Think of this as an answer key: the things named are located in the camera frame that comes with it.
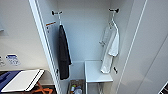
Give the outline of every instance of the white cabinet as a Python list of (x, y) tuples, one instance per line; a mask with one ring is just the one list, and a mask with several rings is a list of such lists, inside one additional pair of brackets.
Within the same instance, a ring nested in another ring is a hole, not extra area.
[(88, 94), (88, 84), (90, 83), (91, 83), (90, 85), (91, 87), (91, 86), (95, 86), (93, 85), (93, 83), (99, 84), (100, 82), (113, 81), (109, 73), (104, 74), (100, 71), (101, 64), (102, 64), (101, 61), (85, 61), (86, 94)]

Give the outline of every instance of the hanging robe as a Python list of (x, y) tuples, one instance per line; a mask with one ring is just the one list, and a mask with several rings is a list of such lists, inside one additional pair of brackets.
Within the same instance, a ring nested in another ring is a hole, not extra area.
[(69, 55), (68, 43), (63, 25), (59, 26), (59, 72), (60, 79), (67, 79), (69, 77), (69, 65), (71, 59)]

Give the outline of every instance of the white wall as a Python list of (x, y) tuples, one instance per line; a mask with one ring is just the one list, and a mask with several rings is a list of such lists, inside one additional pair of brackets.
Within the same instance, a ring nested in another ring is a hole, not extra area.
[(72, 61), (100, 60), (111, 0), (58, 0)]
[[(28, 0), (0, 0), (0, 56), (6, 66), (0, 71), (45, 69), (41, 84), (53, 84)], [(6, 55), (16, 54), (21, 65), (12, 66)]]

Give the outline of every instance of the clothes hook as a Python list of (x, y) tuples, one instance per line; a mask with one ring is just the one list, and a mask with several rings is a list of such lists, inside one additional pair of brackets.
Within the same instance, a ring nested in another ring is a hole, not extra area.
[(52, 11), (52, 12), (51, 12), (52, 15), (61, 14), (61, 13), (63, 13), (63, 12), (62, 12), (62, 11), (60, 11), (60, 12), (54, 12), (54, 11)]
[(109, 9), (110, 11), (115, 11), (116, 13), (118, 13), (119, 12), (119, 8), (118, 9), (116, 9), (116, 10), (114, 10), (114, 9)]

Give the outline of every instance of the white shelf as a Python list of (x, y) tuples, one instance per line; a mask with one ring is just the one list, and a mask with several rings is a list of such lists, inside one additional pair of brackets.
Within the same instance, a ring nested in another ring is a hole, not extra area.
[(111, 75), (104, 74), (100, 71), (101, 61), (85, 61), (86, 83), (88, 82), (111, 82)]

